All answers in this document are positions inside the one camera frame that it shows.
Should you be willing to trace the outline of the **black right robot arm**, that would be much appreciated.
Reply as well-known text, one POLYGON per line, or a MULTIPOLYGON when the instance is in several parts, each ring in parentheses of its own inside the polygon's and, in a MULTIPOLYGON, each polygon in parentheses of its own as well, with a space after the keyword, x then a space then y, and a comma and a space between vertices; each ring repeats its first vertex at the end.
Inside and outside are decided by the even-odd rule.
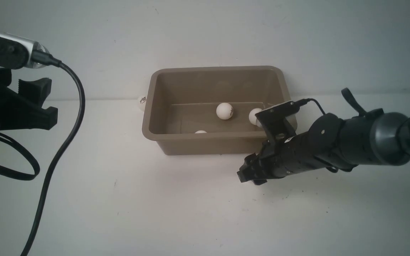
POLYGON ((351 172, 359 165, 401 166, 410 161, 410 117, 398 112, 347 120, 328 113, 308 131, 266 143, 245 158, 241 182, 270 179, 325 168, 351 172))

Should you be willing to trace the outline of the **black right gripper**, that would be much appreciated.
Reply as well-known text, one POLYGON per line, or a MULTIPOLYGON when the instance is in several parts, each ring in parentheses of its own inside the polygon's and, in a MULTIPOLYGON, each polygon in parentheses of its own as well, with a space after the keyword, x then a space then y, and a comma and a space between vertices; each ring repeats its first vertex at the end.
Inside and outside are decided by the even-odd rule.
POLYGON ((294 175, 298 163, 296 151, 296 142, 280 141, 272 144, 265 140, 258 154, 253 153, 245 157, 237 176, 241 183, 252 181, 255 185, 262 185, 267 180, 294 175))

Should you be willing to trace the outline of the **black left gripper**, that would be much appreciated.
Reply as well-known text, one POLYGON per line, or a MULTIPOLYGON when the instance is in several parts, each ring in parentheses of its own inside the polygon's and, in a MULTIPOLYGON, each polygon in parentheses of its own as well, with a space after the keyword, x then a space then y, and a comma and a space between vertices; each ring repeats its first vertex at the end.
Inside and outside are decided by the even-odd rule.
POLYGON ((18 94, 8 88, 11 83, 11 70, 0 68, 0 130, 50 130, 57 124, 58 109, 55 107, 17 107, 21 97, 33 104, 43 105, 52 90, 50 78, 35 81, 19 79, 18 94))

